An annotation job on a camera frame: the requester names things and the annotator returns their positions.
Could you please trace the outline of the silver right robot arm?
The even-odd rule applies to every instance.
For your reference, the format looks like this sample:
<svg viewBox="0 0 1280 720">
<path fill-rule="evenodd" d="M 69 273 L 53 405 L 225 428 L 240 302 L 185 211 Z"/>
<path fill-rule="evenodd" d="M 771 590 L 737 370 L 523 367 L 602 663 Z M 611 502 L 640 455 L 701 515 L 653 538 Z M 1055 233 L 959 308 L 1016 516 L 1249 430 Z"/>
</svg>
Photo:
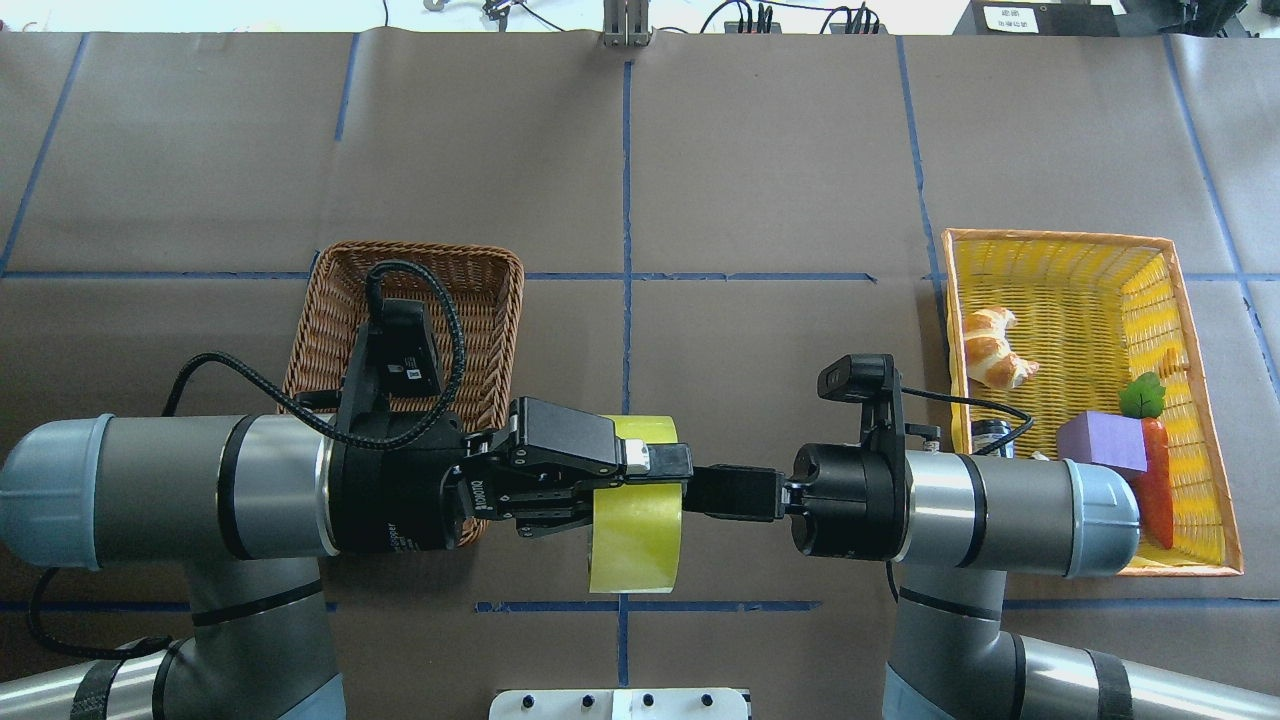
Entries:
<svg viewBox="0 0 1280 720">
<path fill-rule="evenodd" d="M 1004 628 L 1009 574 L 1115 577 L 1140 538 L 1107 468 L 805 445 L 790 475 L 698 468 L 689 511 L 791 518 L 812 557 L 884 561 L 897 579 L 886 719 L 1275 719 L 1277 698 Z"/>
</svg>

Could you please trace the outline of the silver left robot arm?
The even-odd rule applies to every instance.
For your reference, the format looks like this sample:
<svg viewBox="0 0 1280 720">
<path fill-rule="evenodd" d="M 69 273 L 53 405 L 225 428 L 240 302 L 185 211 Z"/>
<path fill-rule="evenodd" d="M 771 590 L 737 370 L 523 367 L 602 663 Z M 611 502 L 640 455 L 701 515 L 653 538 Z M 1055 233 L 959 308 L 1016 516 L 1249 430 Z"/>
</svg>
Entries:
<svg viewBox="0 0 1280 720">
<path fill-rule="evenodd" d="M 47 570 L 182 564 L 195 634 L 86 652 L 65 696 L 6 692 L 3 714 L 343 719 L 320 559 L 454 550 L 467 520 L 547 536 L 600 524 L 611 500 L 677 518 L 694 474 L 668 433 L 535 398 L 479 433 L 451 414 L 424 430 L 407 413 L 337 419 L 105 414 L 19 439 L 3 543 Z"/>
</svg>

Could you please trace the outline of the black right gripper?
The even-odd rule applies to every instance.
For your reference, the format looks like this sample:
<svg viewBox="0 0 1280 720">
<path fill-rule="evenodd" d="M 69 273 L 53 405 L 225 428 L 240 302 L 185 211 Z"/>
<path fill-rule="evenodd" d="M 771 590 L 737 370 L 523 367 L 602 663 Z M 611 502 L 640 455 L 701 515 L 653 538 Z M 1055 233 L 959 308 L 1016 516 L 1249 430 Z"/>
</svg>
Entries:
<svg viewBox="0 0 1280 720">
<path fill-rule="evenodd" d="M 682 510 L 731 521 L 785 515 L 785 477 L 773 468 L 694 468 Z M 796 548 L 810 557 L 887 561 L 908 529 L 905 443 L 804 445 L 796 454 L 787 514 Z"/>
</svg>

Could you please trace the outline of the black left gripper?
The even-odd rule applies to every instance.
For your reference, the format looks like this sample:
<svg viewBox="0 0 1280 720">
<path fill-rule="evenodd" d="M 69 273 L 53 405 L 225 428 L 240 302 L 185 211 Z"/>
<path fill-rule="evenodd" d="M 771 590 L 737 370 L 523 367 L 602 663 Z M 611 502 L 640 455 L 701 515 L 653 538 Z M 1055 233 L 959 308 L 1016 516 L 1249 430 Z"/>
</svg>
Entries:
<svg viewBox="0 0 1280 720">
<path fill-rule="evenodd" d="M 607 416 L 532 397 L 503 427 L 467 434 L 444 416 L 396 450 L 337 450 L 328 518 L 342 553 L 456 550 L 468 521 L 512 521 L 526 538 L 591 523 L 596 489 L 684 483 L 686 443 L 626 442 Z"/>
</svg>

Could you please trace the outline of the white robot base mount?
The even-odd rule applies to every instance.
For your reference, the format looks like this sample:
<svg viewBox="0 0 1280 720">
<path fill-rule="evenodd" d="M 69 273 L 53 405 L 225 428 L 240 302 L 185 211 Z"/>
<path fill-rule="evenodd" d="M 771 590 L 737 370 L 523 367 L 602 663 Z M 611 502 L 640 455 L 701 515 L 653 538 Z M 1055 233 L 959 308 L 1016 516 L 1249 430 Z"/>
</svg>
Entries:
<svg viewBox="0 0 1280 720">
<path fill-rule="evenodd" d="M 489 719 L 751 719 L 748 691 L 730 687 L 509 689 Z"/>
</svg>

